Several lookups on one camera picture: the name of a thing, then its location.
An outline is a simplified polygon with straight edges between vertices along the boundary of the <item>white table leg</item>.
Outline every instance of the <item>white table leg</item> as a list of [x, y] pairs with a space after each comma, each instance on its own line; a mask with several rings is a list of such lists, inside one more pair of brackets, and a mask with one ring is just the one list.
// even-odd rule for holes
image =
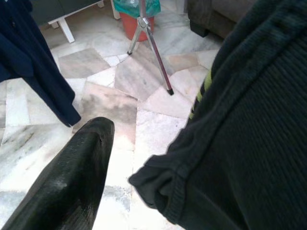
[[103, 7], [105, 6], [104, 1], [98, 2], [98, 3], [97, 3], [97, 6], [98, 6], [99, 8], [103, 8]]
[[116, 20], [120, 19], [119, 12], [118, 12], [117, 10], [115, 10], [115, 6], [114, 6], [113, 0], [111, 0], [111, 4], [112, 4], [112, 10], [113, 10], [114, 18], [115, 18]]
[[67, 40], [69, 41], [69, 43], [72, 43], [75, 41], [75, 39], [73, 38], [73, 35], [71, 33], [70, 28], [67, 25], [67, 22], [65, 20], [65, 18], [61, 18], [59, 20], [59, 25], [62, 28], [63, 33], [65, 34]]
[[58, 22], [55, 22], [55, 23], [51, 23], [51, 26], [52, 26], [53, 29], [56, 29], [56, 28], [59, 27], [59, 24], [58, 24]]

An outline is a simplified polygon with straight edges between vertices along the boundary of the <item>marble floor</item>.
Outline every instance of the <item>marble floor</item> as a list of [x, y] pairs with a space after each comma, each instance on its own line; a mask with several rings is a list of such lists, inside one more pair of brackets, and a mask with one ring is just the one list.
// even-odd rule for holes
[[161, 0], [154, 37], [175, 94], [169, 96], [148, 42], [126, 54], [130, 40], [110, 2], [67, 18], [76, 39], [41, 27], [54, 59], [74, 89], [82, 120], [65, 127], [22, 79], [0, 83], [0, 227], [42, 169], [76, 130], [96, 116], [114, 121], [116, 132], [106, 187], [94, 230], [178, 230], [147, 208], [127, 178], [151, 155], [164, 154], [184, 127], [197, 91], [221, 39], [189, 29], [172, 0]]

